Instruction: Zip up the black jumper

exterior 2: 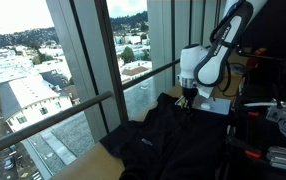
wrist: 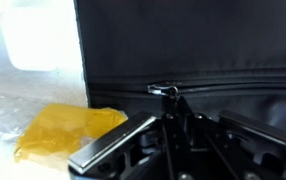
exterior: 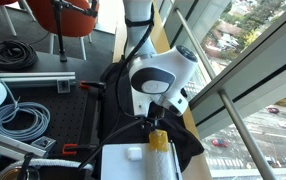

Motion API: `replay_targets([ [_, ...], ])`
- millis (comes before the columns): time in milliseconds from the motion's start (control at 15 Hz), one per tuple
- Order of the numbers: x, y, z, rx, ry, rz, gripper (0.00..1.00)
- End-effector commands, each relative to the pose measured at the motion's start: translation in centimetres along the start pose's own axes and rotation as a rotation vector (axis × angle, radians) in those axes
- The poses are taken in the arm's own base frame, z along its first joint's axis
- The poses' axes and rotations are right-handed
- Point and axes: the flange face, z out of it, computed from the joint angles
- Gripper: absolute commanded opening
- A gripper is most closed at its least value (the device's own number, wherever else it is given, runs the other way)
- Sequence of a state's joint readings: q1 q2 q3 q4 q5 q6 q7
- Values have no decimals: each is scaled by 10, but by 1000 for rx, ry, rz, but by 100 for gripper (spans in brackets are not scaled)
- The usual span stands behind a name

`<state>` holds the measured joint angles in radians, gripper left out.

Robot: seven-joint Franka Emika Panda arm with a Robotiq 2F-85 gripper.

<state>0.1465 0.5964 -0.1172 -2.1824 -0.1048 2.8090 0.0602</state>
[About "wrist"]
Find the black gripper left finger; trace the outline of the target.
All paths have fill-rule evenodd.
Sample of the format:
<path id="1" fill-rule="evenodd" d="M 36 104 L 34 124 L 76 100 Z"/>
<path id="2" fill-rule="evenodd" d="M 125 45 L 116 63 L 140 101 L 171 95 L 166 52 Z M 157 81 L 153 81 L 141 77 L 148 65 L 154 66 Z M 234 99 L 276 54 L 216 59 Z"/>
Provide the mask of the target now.
<path id="1" fill-rule="evenodd" d="M 68 159 L 68 165 L 77 173 L 84 174 L 155 120 L 156 117 L 147 112 L 135 114 L 94 142 L 73 153 Z"/>

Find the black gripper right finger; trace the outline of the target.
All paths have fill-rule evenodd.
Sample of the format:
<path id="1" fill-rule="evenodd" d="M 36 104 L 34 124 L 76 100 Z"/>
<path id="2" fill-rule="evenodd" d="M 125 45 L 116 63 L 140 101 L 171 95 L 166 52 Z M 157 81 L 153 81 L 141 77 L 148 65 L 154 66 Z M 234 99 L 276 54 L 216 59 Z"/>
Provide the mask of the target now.
<path id="1" fill-rule="evenodd" d="M 235 112 L 223 110 L 219 113 L 220 121 L 223 124 L 234 126 L 258 135 L 281 146 L 286 147 L 286 131 L 274 126 L 252 120 Z"/>

